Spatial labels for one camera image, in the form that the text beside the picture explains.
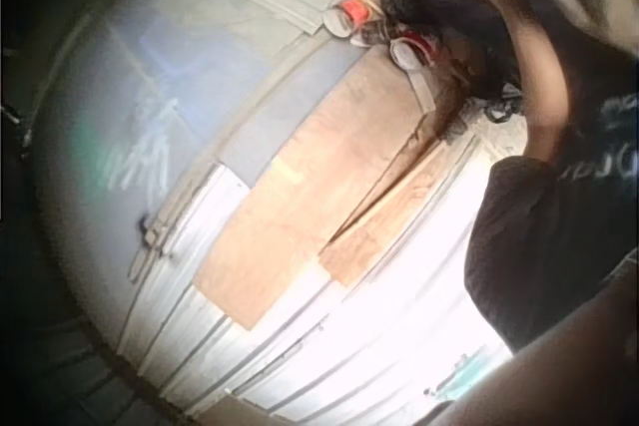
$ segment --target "forearm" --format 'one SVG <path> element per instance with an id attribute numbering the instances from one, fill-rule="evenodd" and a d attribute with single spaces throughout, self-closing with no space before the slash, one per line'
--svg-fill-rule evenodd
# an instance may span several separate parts
<path id="1" fill-rule="evenodd" d="M 519 64 L 528 145 L 524 155 L 550 162 L 569 118 L 568 88 L 548 35 L 521 0 L 498 0 Z"/>

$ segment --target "black t-shirt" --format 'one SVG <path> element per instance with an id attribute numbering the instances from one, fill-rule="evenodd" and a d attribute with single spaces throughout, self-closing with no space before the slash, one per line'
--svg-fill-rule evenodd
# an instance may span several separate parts
<path id="1" fill-rule="evenodd" d="M 554 167 L 525 157 L 493 166 L 465 283 L 513 351 L 596 294 L 636 247 L 638 162 L 631 82 L 571 127 Z"/>

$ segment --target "pile of wood scraps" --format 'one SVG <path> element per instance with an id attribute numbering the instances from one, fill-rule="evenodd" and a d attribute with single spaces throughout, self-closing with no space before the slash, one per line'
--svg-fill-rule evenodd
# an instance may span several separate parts
<path id="1" fill-rule="evenodd" d="M 196 287 L 251 330 L 312 262 L 352 286 L 445 178 L 454 149 L 436 129 L 386 50 L 371 48 L 273 159 Z"/>

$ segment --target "corrugated metal sheet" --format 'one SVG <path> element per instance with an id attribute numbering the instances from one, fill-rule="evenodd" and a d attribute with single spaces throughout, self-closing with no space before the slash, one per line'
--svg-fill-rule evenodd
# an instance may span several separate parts
<path id="1" fill-rule="evenodd" d="M 198 256 L 179 274 L 158 262 L 134 308 L 137 339 L 129 337 L 124 354 L 193 416 L 232 394 L 298 424 L 411 424 L 436 404 L 423 391 L 461 358 L 484 348 L 494 366 L 508 355 L 463 287 L 466 246 L 494 160 L 470 142 L 429 205 L 355 288 L 311 263 L 252 331 L 189 286 Z M 232 177 L 220 167 L 211 183 Z M 246 192 L 237 179 L 228 182 L 235 196 L 227 203 L 229 190 L 204 188 L 192 210 L 206 212 L 206 228 L 188 221 L 181 234 L 212 243 L 205 230 L 213 223 L 219 231 Z M 222 204 L 219 217 L 213 205 Z"/>

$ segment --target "shirt sleeve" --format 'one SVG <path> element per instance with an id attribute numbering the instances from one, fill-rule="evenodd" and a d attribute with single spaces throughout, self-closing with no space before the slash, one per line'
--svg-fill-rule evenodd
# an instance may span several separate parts
<path id="1" fill-rule="evenodd" d="M 490 172 L 473 226 L 465 286 L 481 314 L 513 350 L 533 339 L 534 304 L 543 290 L 537 267 L 556 229 L 555 171 L 527 157 L 510 157 Z"/>

